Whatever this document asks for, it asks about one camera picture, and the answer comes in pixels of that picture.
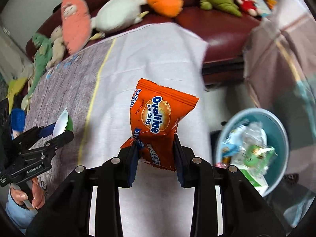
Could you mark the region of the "blue sleeved forearm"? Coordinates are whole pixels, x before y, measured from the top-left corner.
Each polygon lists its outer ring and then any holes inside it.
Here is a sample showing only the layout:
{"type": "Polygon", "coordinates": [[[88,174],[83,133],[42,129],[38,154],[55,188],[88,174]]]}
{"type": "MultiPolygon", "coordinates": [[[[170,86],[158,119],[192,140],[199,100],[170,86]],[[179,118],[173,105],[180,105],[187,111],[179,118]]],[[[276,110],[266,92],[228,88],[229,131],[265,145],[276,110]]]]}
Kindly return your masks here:
{"type": "Polygon", "coordinates": [[[8,201],[5,211],[13,224],[25,235],[27,228],[35,217],[35,213],[31,210],[18,205],[8,193],[8,201]]]}

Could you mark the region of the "person's left hand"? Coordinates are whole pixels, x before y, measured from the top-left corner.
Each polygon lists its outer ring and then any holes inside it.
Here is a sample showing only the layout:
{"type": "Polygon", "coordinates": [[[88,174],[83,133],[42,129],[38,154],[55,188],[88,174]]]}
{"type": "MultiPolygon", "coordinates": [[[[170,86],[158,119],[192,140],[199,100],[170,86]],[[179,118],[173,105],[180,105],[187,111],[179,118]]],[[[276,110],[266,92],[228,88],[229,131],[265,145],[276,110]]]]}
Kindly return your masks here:
{"type": "MultiPolygon", "coordinates": [[[[45,192],[41,186],[39,186],[37,177],[33,178],[32,182],[32,208],[40,209],[45,204],[45,192]]],[[[10,194],[17,205],[24,205],[24,201],[28,200],[26,193],[24,193],[22,190],[14,189],[12,186],[10,187],[10,194]]]]}

